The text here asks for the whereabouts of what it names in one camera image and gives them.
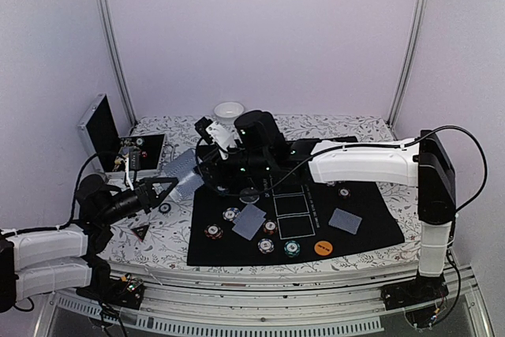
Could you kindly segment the clear dealer button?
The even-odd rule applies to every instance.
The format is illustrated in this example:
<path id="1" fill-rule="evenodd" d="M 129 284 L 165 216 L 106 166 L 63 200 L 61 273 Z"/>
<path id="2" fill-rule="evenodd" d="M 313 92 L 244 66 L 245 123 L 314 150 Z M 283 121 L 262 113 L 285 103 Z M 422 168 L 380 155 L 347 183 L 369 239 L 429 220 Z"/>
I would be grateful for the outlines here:
<path id="1" fill-rule="evenodd" d="M 239 200 L 244 204 L 255 204 L 260 199 L 260 194 L 255 189 L 243 189 Z"/>

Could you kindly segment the green poker chip stack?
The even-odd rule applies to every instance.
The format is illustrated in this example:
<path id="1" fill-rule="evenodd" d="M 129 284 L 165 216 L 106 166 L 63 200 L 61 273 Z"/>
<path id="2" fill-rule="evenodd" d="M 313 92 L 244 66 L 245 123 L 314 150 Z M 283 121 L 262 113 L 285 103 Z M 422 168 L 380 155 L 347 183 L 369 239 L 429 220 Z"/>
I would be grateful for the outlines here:
<path id="1" fill-rule="evenodd" d="M 167 214 L 171 210 L 171 206 L 168 203 L 163 203 L 159 206 L 159 212 L 162 214 Z"/>

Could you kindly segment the white chip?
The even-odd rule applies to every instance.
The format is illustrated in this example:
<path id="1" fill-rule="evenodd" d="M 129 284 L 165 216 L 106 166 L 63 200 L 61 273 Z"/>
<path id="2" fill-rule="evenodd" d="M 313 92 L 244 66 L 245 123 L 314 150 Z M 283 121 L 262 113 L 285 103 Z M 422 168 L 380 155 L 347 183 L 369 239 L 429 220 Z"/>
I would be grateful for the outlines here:
<path id="1" fill-rule="evenodd" d="M 262 238 L 258 241 L 257 248 L 262 254 L 269 254 L 275 250 L 275 244 L 269 238 Z"/>
<path id="2" fill-rule="evenodd" d="M 233 222 L 239 215 L 240 210 L 235 207 L 227 208 L 223 213 L 223 219 L 229 222 Z"/>

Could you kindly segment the red chip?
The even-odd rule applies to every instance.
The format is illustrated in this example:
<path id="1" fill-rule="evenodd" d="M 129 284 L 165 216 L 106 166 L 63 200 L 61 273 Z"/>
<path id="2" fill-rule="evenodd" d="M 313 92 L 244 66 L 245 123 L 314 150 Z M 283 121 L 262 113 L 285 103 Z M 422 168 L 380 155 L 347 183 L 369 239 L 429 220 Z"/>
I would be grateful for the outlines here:
<path id="1" fill-rule="evenodd" d="M 278 230 L 278 226 L 277 226 L 277 223 L 272 221 L 272 220 L 268 220 L 264 223 L 264 233 L 265 234 L 268 234 L 268 235 L 273 235 L 277 232 Z"/>
<path id="2" fill-rule="evenodd" d="M 206 227 L 204 233 L 208 238 L 217 240 L 223 236 L 223 229 L 218 225 L 212 224 Z"/>
<path id="3" fill-rule="evenodd" d="M 339 196 L 344 199 L 350 197 L 350 190 L 347 188 L 340 188 L 339 189 Z"/>

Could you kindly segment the blue card deck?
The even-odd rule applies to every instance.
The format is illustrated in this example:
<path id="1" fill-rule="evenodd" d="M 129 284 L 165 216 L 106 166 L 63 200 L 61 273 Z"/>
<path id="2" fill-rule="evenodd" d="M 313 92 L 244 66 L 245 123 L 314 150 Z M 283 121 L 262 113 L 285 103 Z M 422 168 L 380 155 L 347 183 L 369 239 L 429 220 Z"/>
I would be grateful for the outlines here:
<path id="1" fill-rule="evenodd" d="M 165 164 L 163 173 L 166 177 L 178 179 L 178 184 L 169 194 L 170 198 L 178 203 L 183 200 L 192 200 L 194 193 L 204 184 L 201 176 L 196 172 L 196 155 L 192 148 Z"/>

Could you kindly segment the orange big blind button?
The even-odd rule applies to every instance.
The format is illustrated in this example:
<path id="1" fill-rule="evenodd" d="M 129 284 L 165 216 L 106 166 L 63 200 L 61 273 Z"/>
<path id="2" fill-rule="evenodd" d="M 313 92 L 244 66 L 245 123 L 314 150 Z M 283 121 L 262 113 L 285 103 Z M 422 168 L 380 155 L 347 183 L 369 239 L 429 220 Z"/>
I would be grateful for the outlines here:
<path id="1" fill-rule="evenodd" d="M 333 252 L 333 245 L 328 241 L 318 241 L 314 245 L 314 252 L 318 256 L 329 256 Z"/>

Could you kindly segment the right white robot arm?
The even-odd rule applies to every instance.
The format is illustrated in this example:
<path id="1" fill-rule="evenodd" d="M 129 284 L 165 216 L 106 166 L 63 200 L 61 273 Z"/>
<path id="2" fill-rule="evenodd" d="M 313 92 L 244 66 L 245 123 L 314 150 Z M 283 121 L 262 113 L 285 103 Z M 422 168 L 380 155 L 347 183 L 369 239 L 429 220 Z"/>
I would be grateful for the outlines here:
<path id="1" fill-rule="evenodd" d="M 355 136 L 359 141 L 377 142 L 393 140 L 394 136 L 386 122 L 373 116 L 342 116 L 324 114 L 278 114 L 275 120 L 289 139 L 300 137 L 344 137 Z M 421 222 L 417 217 L 419 192 L 417 188 L 405 185 L 378 182 L 376 184 L 387 206 L 388 214 L 401 229 L 405 241 L 383 249 L 374 249 L 354 255 L 332 257 L 325 260 L 311 260 L 300 264 L 247 264 L 239 267 L 232 264 L 205 264 L 203 271 L 222 272 L 227 275 L 304 275 L 325 272 L 366 272 L 392 271 L 403 268 L 416 270 L 419 264 L 427 264 L 422 256 L 425 251 L 421 243 Z"/>

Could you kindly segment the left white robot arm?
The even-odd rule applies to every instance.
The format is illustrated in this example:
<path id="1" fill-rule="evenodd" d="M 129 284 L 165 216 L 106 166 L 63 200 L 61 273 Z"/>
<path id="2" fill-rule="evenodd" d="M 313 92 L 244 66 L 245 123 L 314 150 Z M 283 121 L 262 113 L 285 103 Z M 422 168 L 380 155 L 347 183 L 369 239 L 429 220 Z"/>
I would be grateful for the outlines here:
<path id="1" fill-rule="evenodd" d="M 68 288 L 103 304 L 139 309 L 143 281 L 131 275 L 113 279 L 99 254 L 113 237 L 114 223 L 149 213 L 177 184 L 177 178 L 142 178 L 121 189 L 101 174 L 80 174 L 69 221 L 1 234 L 1 311 L 31 296 Z"/>

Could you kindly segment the black triangular marker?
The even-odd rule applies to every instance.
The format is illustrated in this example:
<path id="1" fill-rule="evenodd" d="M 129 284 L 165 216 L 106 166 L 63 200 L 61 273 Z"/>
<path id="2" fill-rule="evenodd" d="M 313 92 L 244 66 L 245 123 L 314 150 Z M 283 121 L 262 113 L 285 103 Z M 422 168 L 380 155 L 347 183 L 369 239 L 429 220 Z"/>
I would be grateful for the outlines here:
<path id="1" fill-rule="evenodd" d="M 131 228 L 130 231 L 135 237 L 137 237 L 141 242 L 143 242 L 148 234 L 150 225 L 145 224 L 138 227 Z"/>

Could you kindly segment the white ceramic bowl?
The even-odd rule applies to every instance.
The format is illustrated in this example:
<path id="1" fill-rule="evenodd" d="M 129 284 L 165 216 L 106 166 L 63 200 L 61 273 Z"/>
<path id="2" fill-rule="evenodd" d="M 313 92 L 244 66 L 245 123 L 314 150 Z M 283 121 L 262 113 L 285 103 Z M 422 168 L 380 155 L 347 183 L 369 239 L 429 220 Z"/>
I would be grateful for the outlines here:
<path id="1" fill-rule="evenodd" d="M 225 125 L 233 124 L 244 112 L 245 107 L 241 103 L 232 101 L 220 103 L 214 108 L 216 119 Z"/>

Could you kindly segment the silver poker chip case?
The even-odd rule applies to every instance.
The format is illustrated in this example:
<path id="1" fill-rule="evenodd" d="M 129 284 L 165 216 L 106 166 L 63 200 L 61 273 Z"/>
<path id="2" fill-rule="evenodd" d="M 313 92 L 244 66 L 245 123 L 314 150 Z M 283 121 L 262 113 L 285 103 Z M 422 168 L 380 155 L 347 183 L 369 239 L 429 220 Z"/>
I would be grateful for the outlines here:
<path id="1" fill-rule="evenodd" d="M 140 178 L 154 177 L 161 171 L 166 135 L 120 136 L 105 93 L 98 94 L 84 112 L 77 123 L 77 132 L 88 155 L 105 151 L 124 155 L 126 148 L 135 147 L 140 149 Z"/>

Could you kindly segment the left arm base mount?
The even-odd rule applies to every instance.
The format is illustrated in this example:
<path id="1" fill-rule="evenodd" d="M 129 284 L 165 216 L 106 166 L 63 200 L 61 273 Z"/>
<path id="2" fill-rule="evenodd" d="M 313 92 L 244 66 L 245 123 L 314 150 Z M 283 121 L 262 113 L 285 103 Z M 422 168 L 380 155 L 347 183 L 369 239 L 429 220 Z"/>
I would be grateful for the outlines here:
<path id="1" fill-rule="evenodd" d="M 139 310 L 144 299 L 145 285 L 129 273 L 120 279 L 110 276 L 93 278 L 88 286 L 76 288 L 76 294 L 103 304 Z"/>

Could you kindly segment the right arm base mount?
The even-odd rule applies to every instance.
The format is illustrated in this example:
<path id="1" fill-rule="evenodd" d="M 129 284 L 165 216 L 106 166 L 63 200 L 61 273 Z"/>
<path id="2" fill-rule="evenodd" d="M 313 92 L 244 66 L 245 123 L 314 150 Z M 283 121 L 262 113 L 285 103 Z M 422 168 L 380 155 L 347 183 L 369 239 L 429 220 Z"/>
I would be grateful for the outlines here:
<path id="1" fill-rule="evenodd" d="M 461 295 L 464 278 L 458 269 L 446 271 L 437 277 L 425 277 L 417 273 L 412 279 L 381 286 L 380 299 L 386 310 L 438 300 L 443 303 L 440 305 L 443 309 L 453 308 Z"/>

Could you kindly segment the left aluminium frame post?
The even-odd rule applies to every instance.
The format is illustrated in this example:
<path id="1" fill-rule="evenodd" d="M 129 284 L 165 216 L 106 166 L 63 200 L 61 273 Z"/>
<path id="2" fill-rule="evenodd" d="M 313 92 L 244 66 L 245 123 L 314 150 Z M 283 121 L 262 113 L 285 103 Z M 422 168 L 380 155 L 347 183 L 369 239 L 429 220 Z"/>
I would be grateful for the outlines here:
<path id="1" fill-rule="evenodd" d="M 114 33 L 114 26 L 108 0 L 96 0 L 99 16 L 103 26 L 104 37 L 107 45 L 107 51 L 110 57 L 110 63 L 118 87 L 118 94 L 121 100 L 125 115 L 129 121 L 130 127 L 137 125 L 138 120 L 134 110 L 133 101 L 129 93 L 122 62 L 119 54 L 117 39 Z"/>

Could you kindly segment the aluminium frame post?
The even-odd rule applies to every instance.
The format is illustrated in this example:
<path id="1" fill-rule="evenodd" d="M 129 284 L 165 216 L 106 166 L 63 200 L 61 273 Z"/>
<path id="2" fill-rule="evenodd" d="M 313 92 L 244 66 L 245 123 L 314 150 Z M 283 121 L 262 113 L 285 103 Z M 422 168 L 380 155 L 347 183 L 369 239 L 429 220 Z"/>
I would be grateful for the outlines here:
<path id="1" fill-rule="evenodd" d="M 103 26 L 104 37 L 107 45 L 107 51 L 110 57 L 110 63 L 118 87 L 118 94 L 121 100 L 125 115 L 129 121 L 130 127 L 137 125 L 138 120 L 134 110 L 133 101 L 129 93 L 122 62 L 119 54 L 117 39 L 114 33 L 114 26 L 108 0 L 96 0 L 99 16 Z"/>
<path id="2" fill-rule="evenodd" d="M 403 100 L 405 99 L 407 93 L 407 87 L 417 52 L 417 44 L 421 34 L 427 3 L 428 0 L 415 0 L 414 3 L 413 17 L 408 35 L 406 52 L 402 61 L 402 67 L 395 89 L 395 94 L 387 116 L 387 124 L 391 129 L 394 129 L 398 122 Z"/>

